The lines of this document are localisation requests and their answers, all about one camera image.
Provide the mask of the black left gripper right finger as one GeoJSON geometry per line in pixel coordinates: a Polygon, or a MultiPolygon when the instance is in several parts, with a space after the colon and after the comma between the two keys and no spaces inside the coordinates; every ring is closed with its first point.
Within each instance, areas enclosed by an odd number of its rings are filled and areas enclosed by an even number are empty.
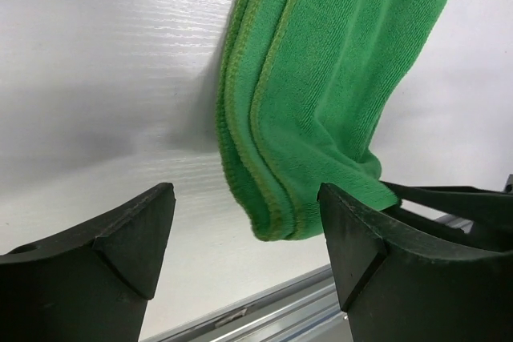
{"type": "Polygon", "coordinates": [[[511,340],[512,237],[376,211],[331,183],[317,199],[354,340],[511,340]]]}

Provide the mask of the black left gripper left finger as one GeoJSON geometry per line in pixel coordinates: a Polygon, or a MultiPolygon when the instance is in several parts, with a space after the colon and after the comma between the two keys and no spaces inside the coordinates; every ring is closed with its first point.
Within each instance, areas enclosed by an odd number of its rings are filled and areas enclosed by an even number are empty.
{"type": "Polygon", "coordinates": [[[3,341],[137,341],[156,293],[176,198],[159,183],[1,257],[3,341]]]}

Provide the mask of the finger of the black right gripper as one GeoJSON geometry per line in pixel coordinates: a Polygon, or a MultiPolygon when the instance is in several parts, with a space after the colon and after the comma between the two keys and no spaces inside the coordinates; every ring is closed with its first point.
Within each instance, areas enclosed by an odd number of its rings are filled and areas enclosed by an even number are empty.
{"type": "Polygon", "coordinates": [[[410,187],[386,182],[399,199],[443,212],[441,223],[486,238],[512,237],[512,177],[502,191],[471,186],[410,187]]]}

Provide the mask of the green microfiber towel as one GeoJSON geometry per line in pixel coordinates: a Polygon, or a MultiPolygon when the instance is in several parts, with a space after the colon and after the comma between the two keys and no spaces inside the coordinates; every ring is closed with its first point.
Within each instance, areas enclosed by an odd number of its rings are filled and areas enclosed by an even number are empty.
{"type": "Polygon", "coordinates": [[[370,142],[447,0],[235,0],[216,134],[230,191],[262,241],[322,233],[332,183],[381,211],[398,197],[370,142]]]}

